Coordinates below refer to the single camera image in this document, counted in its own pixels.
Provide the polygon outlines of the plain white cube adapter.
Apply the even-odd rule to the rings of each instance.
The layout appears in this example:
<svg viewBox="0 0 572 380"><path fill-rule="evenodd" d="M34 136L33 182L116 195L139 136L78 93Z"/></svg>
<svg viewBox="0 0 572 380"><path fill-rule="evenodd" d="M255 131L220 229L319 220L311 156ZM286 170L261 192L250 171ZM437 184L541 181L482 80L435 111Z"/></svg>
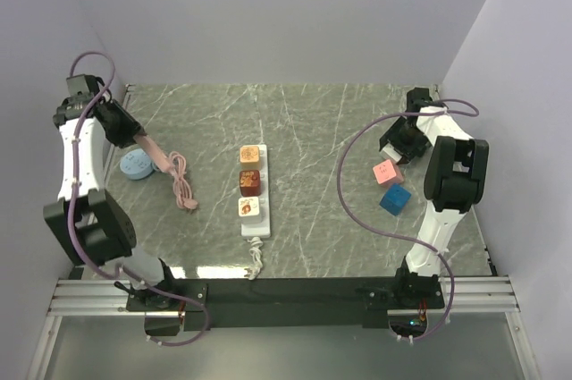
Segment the plain white cube adapter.
<svg viewBox="0 0 572 380"><path fill-rule="evenodd" d="M390 143L382 147L381 153L386 159L390 159L395 164L402 159L402 155Z"/></svg>

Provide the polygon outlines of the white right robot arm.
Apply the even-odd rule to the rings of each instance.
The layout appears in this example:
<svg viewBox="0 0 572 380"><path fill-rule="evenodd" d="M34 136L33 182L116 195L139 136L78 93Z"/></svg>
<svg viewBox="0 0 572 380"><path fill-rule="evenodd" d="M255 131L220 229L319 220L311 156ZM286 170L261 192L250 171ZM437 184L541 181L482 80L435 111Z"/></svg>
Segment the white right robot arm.
<svg viewBox="0 0 572 380"><path fill-rule="evenodd" d="M471 207L480 202L488 165L489 144L463 131L442 101L430 90L407 93L405 115L379 139L380 151L399 165L432 150L425 173L426 210L414 245L396 273L392 297L411 308L438 291L439 256Z"/></svg>

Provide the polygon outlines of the pink power strip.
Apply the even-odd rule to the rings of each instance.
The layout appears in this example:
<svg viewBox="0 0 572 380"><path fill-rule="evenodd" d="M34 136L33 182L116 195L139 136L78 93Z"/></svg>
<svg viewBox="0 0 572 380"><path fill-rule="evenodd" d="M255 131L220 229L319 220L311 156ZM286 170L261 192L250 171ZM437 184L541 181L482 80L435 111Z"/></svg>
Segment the pink power strip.
<svg viewBox="0 0 572 380"><path fill-rule="evenodd" d="M171 172L173 168L172 161L150 136L137 134L134 136L134 140L162 173Z"/></svg>

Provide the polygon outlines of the blue cube plug adapter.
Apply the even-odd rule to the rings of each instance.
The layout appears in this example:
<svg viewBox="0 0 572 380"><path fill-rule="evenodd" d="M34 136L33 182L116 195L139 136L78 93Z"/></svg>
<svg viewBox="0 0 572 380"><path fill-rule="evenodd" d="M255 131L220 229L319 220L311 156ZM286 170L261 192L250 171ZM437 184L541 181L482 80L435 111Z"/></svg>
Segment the blue cube plug adapter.
<svg viewBox="0 0 572 380"><path fill-rule="evenodd" d="M411 193L408 190L394 183L386 190L379 205L391 215L397 216L409 202L410 198Z"/></svg>

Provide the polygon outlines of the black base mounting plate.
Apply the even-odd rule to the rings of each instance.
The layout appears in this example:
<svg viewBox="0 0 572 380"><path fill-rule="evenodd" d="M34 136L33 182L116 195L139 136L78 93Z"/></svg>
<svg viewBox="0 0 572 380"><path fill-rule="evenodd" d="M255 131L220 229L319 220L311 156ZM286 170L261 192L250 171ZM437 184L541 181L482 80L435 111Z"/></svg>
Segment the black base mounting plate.
<svg viewBox="0 0 572 380"><path fill-rule="evenodd" d="M446 308L437 277L176 279L169 297L128 291L149 335L202 328L360 325L386 329L392 310Z"/></svg>

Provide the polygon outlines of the white patterned cube adapter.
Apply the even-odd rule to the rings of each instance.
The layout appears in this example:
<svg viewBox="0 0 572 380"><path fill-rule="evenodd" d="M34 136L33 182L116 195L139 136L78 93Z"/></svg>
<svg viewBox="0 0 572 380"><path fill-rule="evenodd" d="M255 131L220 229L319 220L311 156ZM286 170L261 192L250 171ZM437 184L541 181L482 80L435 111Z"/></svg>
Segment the white patterned cube adapter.
<svg viewBox="0 0 572 380"><path fill-rule="evenodd" d="M257 196L239 198L238 213L242 225L261 224L263 222L263 209L260 198Z"/></svg>

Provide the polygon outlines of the aluminium front rail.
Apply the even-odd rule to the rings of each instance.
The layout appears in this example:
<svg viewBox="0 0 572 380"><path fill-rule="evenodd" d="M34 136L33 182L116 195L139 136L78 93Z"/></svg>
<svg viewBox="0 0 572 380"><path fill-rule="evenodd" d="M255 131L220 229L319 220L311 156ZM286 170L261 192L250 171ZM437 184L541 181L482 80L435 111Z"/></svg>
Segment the aluminium front rail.
<svg viewBox="0 0 572 380"><path fill-rule="evenodd" d="M64 317L128 316L129 296L107 280L60 280L50 301L28 379L43 379L52 357ZM460 277L456 280L453 314L503 313L526 379L540 377L534 353L520 315L510 279L505 277Z"/></svg>

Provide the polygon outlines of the tan cube plug adapter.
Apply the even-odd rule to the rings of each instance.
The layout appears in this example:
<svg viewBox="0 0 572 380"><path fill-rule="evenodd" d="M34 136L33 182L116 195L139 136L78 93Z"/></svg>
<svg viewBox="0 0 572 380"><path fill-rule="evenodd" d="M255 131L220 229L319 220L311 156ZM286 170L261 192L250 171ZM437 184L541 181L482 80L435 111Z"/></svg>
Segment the tan cube plug adapter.
<svg viewBox="0 0 572 380"><path fill-rule="evenodd" d="M261 164L260 148L258 145L245 145L239 152L240 166L243 170L259 170Z"/></svg>

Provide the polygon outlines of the pink cube plug adapter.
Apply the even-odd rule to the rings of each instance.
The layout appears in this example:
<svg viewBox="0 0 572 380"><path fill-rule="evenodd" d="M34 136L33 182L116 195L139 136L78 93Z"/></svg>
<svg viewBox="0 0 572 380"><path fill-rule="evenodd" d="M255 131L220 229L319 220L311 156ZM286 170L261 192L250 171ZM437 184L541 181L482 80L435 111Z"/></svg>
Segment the pink cube plug adapter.
<svg viewBox="0 0 572 380"><path fill-rule="evenodd" d="M376 182L381 186L391 186L392 184L401 184L404 182L403 175L399 167L390 159L382 161L375 165L373 173Z"/></svg>

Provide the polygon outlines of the white power strip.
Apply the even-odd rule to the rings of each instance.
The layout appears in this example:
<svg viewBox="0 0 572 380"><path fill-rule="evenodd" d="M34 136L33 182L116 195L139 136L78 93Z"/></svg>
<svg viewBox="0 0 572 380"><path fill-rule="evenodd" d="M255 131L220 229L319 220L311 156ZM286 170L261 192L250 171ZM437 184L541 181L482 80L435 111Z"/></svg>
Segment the white power strip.
<svg viewBox="0 0 572 380"><path fill-rule="evenodd" d="M255 237L260 239L267 239L271 236L271 209L270 209L270 185L269 185L269 164L268 164L268 149L266 144L258 144L260 148L261 164L260 172L262 193L260 196L261 208L263 209L263 222L254 225L242 225L241 236L245 240L250 240Z"/></svg>

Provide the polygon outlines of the light blue round socket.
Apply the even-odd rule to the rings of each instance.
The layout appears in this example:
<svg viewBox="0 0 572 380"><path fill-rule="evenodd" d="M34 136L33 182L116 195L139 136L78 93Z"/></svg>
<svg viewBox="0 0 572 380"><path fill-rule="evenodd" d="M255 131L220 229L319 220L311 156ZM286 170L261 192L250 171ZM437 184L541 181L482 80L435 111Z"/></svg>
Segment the light blue round socket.
<svg viewBox="0 0 572 380"><path fill-rule="evenodd" d="M132 181L145 179L155 170L151 158L142 148L126 153L119 166L122 174Z"/></svg>

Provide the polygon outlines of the brown cube plug adapter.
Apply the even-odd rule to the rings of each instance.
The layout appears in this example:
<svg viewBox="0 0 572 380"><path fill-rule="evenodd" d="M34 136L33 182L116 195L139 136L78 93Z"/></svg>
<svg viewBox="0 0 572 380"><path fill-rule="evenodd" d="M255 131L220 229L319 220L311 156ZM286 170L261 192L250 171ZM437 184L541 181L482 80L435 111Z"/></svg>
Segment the brown cube plug adapter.
<svg viewBox="0 0 572 380"><path fill-rule="evenodd" d="M239 187L243 198L260 196L262 193L260 172L258 170L241 170Z"/></svg>

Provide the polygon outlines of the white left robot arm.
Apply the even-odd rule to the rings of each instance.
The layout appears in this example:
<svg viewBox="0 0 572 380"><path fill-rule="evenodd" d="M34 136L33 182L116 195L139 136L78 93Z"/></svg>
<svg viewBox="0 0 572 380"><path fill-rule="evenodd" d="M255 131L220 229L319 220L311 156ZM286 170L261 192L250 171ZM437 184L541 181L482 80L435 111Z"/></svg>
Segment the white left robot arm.
<svg viewBox="0 0 572 380"><path fill-rule="evenodd" d="M134 225L105 187L103 150L136 144L143 126L116 100L105 97L102 79L70 76L68 97L53 117L64 147L63 180L44 220L75 266L88 266L109 280L125 273L130 293L155 308L172 308L179 298L172 271L137 243Z"/></svg>

